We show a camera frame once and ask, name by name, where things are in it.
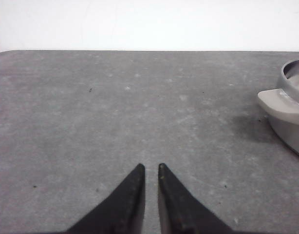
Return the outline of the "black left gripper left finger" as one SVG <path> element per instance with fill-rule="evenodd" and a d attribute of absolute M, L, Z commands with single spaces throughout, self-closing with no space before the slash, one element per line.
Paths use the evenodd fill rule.
<path fill-rule="evenodd" d="M 145 213 L 145 166 L 141 163 L 68 234 L 140 234 Z"/>

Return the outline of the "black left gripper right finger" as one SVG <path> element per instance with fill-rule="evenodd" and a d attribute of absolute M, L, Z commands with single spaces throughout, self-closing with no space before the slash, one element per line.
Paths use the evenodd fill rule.
<path fill-rule="evenodd" d="M 164 163 L 158 167 L 158 184 L 161 233 L 232 233 L 232 229 L 199 202 Z"/>

